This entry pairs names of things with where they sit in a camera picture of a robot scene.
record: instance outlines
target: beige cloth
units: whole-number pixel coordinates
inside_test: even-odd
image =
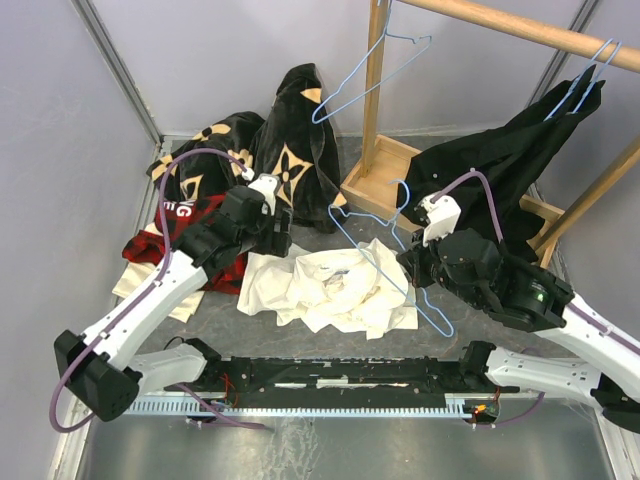
[[[415,301],[394,252],[378,239],[360,247]],[[334,325],[345,333],[364,331],[367,340],[418,328],[416,308],[355,248],[309,253],[292,245],[286,258],[250,253],[238,310],[275,310],[278,326],[300,318],[314,333]]]
[[[113,293],[120,298],[127,298],[153,272],[155,267],[151,263],[129,263],[122,277],[113,287]],[[169,314],[171,318],[187,323],[189,317],[196,313],[202,301],[204,292],[198,290],[185,298],[180,305]]]

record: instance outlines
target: red plaid shirt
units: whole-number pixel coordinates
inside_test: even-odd
[[[211,214],[223,200],[224,195],[214,195],[185,202],[164,202],[171,241],[174,242],[184,229],[193,223],[202,220],[204,223],[210,224],[212,222]],[[156,212],[154,223],[158,231],[162,231],[160,211]],[[150,262],[157,265],[164,257],[162,235],[140,230],[138,235],[129,240],[124,247],[122,256],[133,263]],[[247,254],[245,253],[239,255],[233,265],[223,269],[209,280],[202,289],[238,295],[246,267]]]

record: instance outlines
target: white wall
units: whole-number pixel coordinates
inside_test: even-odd
[[[41,479],[53,341],[109,308],[153,145],[67,0],[3,3],[0,71],[0,465]]]
[[[266,115],[286,71],[315,62],[334,91],[367,49],[369,0],[94,0],[165,134],[192,134],[236,111]],[[579,0],[482,3],[566,26]],[[432,47],[382,91],[379,129],[474,128],[525,104],[552,50],[394,2],[391,31],[430,33]],[[385,72],[414,49],[391,39]],[[364,67],[333,108],[360,93]],[[334,117],[362,128],[363,101]]]
[[[589,32],[640,46],[640,4],[608,0]],[[578,75],[573,58],[562,76]],[[640,133],[640,75],[610,67],[602,106],[574,132],[540,180],[547,201],[566,208]],[[640,338],[640,166],[632,169],[562,237],[572,283],[600,313]]]

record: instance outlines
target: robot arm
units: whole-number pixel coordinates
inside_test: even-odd
[[[398,256],[416,287],[438,283],[490,318],[535,333],[579,359],[546,359],[498,347],[486,377],[601,407],[613,423],[640,431],[640,342],[605,320],[550,272],[513,257],[473,230],[454,231],[460,209],[452,197],[419,208],[428,224]]]
[[[192,225],[175,242],[171,263],[160,282],[150,275],[81,335],[67,330],[56,339],[54,350],[62,375],[87,345],[102,337],[67,383],[100,419],[118,417],[138,395],[179,382],[193,382],[203,373],[216,354],[197,339],[169,351],[134,355],[185,297],[233,264],[241,253],[287,254],[291,212],[276,210],[279,187],[277,177],[261,175],[248,187],[229,190],[211,225]],[[154,282],[155,288],[140,301],[142,292]],[[118,325],[105,333],[111,320],[128,309],[131,310]]]

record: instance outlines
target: blue hanger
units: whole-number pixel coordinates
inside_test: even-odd
[[[591,57],[591,60],[589,61],[589,63],[587,64],[586,67],[584,67],[584,70],[582,70],[582,73],[580,75],[578,75],[573,82],[571,83],[571,86],[569,87],[569,90],[567,91],[567,93],[565,94],[565,96],[562,98],[562,100],[560,100],[560,102],[558,102],[558,105],[556,105],[554,107],[553,110],[551,110],[551,112],[549,113],[549,115],[546,116],[546,118],[544,119],[544,121],[546,122],[547,120],[549,120],[551,117],[553,117],[555,115],[555,113],[558,111],[558,109],[564,104],[564,102],[567,101],[567,98],[569,98],[571,96],[571,94],[573,93],[573,91],[576,89],[576,85],[578,85],[578,82],[580,81],[580,79],[584,76],[585,73],[587,73],[587,70],[589,70],[589,68],[591,68],[591,66],[593,64],[596,63],[596,58],[598,58],[600,56],[600,54],[603,52],[603,50],[605,48],[607,48],[609,46],[609,44],[611,42],[613,42],[613,38],[610,38],[609,40],[607,40],[606,42],[604,42],[604,45],[602,45],[598,51],[593,55],[593,57]],[[607,60],[607,65],[608,62],[612,60],[612,57],[617,53],[617,50],[611,55],[611,57],[609,57],[609,60]]]
[[[344,216],[345,218],[354,216],[354,217],[367,217],[367,218],[373,218],[376,222],[378,222],[380,225],[382,225],[383,227],[388,227],[389,225],[391,226],[391,234],[393,235],[393,238],[396,239],[396,241],[398,242],[398,244],[400,245],[400,247],[402,247],[402,250],[406,250],[404,244],[402,243],[402,241],[400,240],[400,238],[398,238],[398,235],[396,233],[396,226],[397,226],[397,221],[398,221],[398,216],[400,215],[400,212],[409,204],[409,186],[400,179],[395,179],[395,180],[391,180],[389,182],[389,184],[391,183],[399,183],[401,184],[406,192],[406,199],[404,201],[404,204],[399,207],[396,212],[393,214],[393,217],[391,217],[388,221],[384,221],[381,218],[371,214],[371,213],[355,213],[355,212],[349,212],[346,213],[344,210],[342,210],[341,207],[338,207],[337,205],[329,205],[327,207],[327,212],[329,213],[329,217],[331,217],[331,220],[333,220],[333,223],[336,224],[336,226],[340,229],[340,231],[344,234],[345,237],[347,237],[347,240],[349,240],[351,242],[351,245],[353,245],[359,252],[360,254],[371,264],[373,265],[373,267],[380,272],[380,274],[386,278],[391,285],[393,285],[396,290],[398,290],[400,293],[402,293],[405,298],[407,300],[409,300],[409,302],[416,307],[416,310],[420,313],[420,315],[422,315],[425,320],[427,320],[432,326],[433,328],[435,328],[440,335],[442,335],[443,337],[447,337],[447,338],[451,338],[453,337],[453,335],[455,334],[455,329],[453,328],[453,325],[451,324],[451,321],[447,318],[447,316],[444,314],[444,312],[442,310],[440,310],[438,307],[432,305],[429,302],[429,299],[427,298],[427,289],[426,288],[422,288],[422,298],[424,299],[424,302],[427,304],[427,306],[429,308],[431,308],[432,310],[435,310],[436,312],[438,312],[440,314],[440,316],[444,319],[445,323],[447,324],[447,326],[449,327],[449,333],[445,333],[438,325],[435,324],[435,322],[433,320],[431,320],[431,318],[429,318],[429,316],[424,312],[424,310],[422,310],[422,308],[420,308],[417,303],[415,301],[413,301],[411,298],[409,298],[408,292],[405,292],[404,290],[402,290],[393,280],[391,280],[391,278],[389,278],[389,276],[384,273],[380,267],[378,265],[376,265],[376,263],[371,260],[369,258],[369,256],[364,252],[364,250],[362,250],[358,244],[355,242],[355,240],[351,237],[351,235],[349,235],[347,233],[347,231],[344,229],[344,227],[340,224],[340,222],[338,222],[338,220],[333,216],[333,212],[331,211],[332,209],[336,209],[338,211],[340,211],[340,213],[342,214],[342,216]]]
[[[353,71],[347,75],[347,78],[345,78],[342,83],[340,84],[340,86],[338,87],[338,90],[336,90],[334,93],[332,93],[331,95],[329,95],[324,102],[322,102],[318,108],[316,108],[313,111],[313,114],[311,115],[311,121],[317,125],[319,123],[324,122],[327,118],[333,117],[336,113],[338,113],[341,110],[344,110],[345,108],[347,108],[349,105],[353,104],[354,102],[357,102],[358,100],[360,100],[362,97],[364,97],[367,93],[371,92],[372,90],[378,88],[380,85],[382,85],[384,82],[386,82],[387,80],[389,80],[391,77],[393,77],[395,74],[397,74],[398,72],[400,72],[400,70],[402,70],[404,67],[406,67],[407,65],[409,65],[411,62],[413,62],[416,58],[418,58],[423,52],[425,52],[430,46],[431,46],[431,35],[423,35],[421,37],[418,38],[413,38],[413,37],[407,37],[405,35],[397,35],[394,33],[389,33],[389,20],[391,18],[391,6],[393,5],[393,0],[390,0],[389,2],[389,10],[387,11],[387,19],[385,21],[384,24],[384,30],[382,31],[382,35],[380,35],[380,38],[378,38],[378,40],[376,40],[376,43],[373,44],[373,46],[369,49],[369,51],[366,53],[366,55],[362,58],[362,60],[360,60],[360,63],[358,63],[358,65],[356,65],[356,68],[353,69]],[[318,119],[316,118],[318,116],[318,112],[320,111],[321,108],[323,108],[324,106],[327,105],[327,103],[329,102],[329,100],[331,100],[333,97],[335,97],[336,95],[338,95],[341,91],[342,88],[347,84],[347,82],[349,80],[351,80],[351,78],[353,78],[353,76],[356,74],[356,72],[360,69],[360,67],[362,67],[362,65],[364,64],[364,62],[367,60],[367,58],[369,58],[369,55],[371,55],[373,53],[373,51],[378,47],[378,45],[380,45],[380,42],[382,42],[382,40],[384,40],[384,37],[393,37],[393,38],[400,38],[402,40],[410,40],[414,45],[418,44],[418,42],[420,42],[421,40],[424,40],[425,38],[428,38],[429,41],[427,42],[427,45],[422,48],[418,53],[416,53],[413,57],[411,57],[409,60],[407,60],[405,63],[403,63],[400,67],[398,67],[395,71],[393,71],[392,73],[390,73],[389,75],[387,75],[385,78],[383,78],[382,80],[380,80],[378,83],[376,83],[373,87],[369,88],[367,91],[361,93],[360,95],[358,95],[357,97],[353,98],[352,100],[349,100],[347,103],[345,103],[344,105],[342,105],[341,107],[339,107],[338,109],[334,110],[333,112],[325,115],[324,117]]]
[[[584,93],[582,94],[582,98],[580,99],[580,101],[578,102],[578,105],[576,105],[576,108],[573,109],[573,111],[571,112],[571,114],[577,113],[578,110],[580,110],[580,107],[582,106],[582,103],[585,101],[585,99],[587,98],[587,96],[589,95],[589,93],[591,93],[591,89],[595,86],[595,84],[598,82],[598,79],[600,78],[600,75],[602,75],[602,72],[604,72],[604,69],[607,68],[609,66],[609,64],[611,63],[611,61],[614,59],[614,57],[618,54],[618,51],[620,50],[620,47],[622,47],[622,42],[618,42],[618,45],[616,45],[616,48],[613,50],[613,52],[611,52],[611,55],[609,56],[609,58],[607,59],[606,62],[604,62],[604,65],[602,65],[602,67],[600,68],[600,70],[598,70],[598,73],[596,74],[596,76],[593,78],[593,80],[591,80],[591,83],[589,83],[589,86],[587,87],[587,89],[584,91]]]

